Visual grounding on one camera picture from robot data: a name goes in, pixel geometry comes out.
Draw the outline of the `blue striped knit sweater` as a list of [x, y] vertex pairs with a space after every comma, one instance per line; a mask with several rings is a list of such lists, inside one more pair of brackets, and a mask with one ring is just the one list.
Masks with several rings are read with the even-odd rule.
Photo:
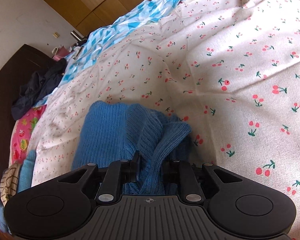
[[140, 104], [93, 103], [85, 117], [72, 162], [75, 170], [88, 163], [108, 167], [112, 162], [141, 155], [136, 183], [125, 186], [126, 194], [175, 194], [177, 187], [163, 182], [161, 166], [166, 160], [188, 160], [191, 126], [175, 115]]

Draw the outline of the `teal knit garment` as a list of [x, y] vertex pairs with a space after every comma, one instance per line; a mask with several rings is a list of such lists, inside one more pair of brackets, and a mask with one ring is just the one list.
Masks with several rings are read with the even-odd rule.
[[36, 151], [30, 150], [20, 169], [17, 188], [18, 193], [31, 187], [35, 162]]

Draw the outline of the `pink cartoon print pillow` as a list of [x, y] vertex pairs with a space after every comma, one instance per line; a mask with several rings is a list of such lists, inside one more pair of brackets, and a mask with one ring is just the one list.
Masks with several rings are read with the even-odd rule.
[[10, 141], [9, 165], [22, 164], [25, 160], [32, 132], [45, 110], [46, 105], [31, 108], [15, 122]]

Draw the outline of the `brown striped cloth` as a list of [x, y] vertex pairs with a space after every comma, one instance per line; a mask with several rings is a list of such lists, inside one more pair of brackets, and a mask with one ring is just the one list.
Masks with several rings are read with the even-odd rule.
[[9, 199], [17, 193], [20, 169], [21, 164], [14, 163], [2, 175], [0, 181], [0, 199], [3, 205], [6, 205]]

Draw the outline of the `dark navy jacket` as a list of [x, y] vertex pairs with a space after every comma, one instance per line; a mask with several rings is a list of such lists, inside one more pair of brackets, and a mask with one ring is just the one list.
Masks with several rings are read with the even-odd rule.
[[66, 67], [66, 59], [60, 59], [53, 61], [46, 71], [34, 72], [28, 83], [20, 86], [19, 96], [12, 103], [13, 119], [21, 119], [38, 101], [52, 93], [63, 78]]

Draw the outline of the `white cherry print bedsheet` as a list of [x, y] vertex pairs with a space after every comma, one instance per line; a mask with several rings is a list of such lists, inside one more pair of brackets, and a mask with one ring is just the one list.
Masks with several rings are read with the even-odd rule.
[[285, 193], [300, 239], [300, 0], [183, 0], [106, 49], [48, 98], [29, 145], [32, 185], [72, 169], [97, 101], [189, 124], [190, 163]]

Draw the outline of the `dark wooden headboard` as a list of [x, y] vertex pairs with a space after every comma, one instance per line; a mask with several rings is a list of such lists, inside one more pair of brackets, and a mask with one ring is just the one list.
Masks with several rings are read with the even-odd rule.
[[0, 180], [8, 167], [10, 139], [15, 120], [11, 115], [12, 103], [19, 96], [20, 86], [26, 84], [36, 71], [45, 71], [53, 59], [42, 51], [24, 44], [0, 70]]

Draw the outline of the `blue white checkered quilt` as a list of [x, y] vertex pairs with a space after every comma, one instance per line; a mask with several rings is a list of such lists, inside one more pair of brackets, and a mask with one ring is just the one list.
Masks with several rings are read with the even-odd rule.
[[48, 98], [62, 85], [69, 83], [81, 71], [91, 67], [106, 49], [121, 42], [133, 31], [166, 17], [183, 0], [144, 0], [113, 24], [92, 31], [84, 41], [77, 42], [65, 57], [68, 65], [59, 85], [34, 105], [46, 104]]

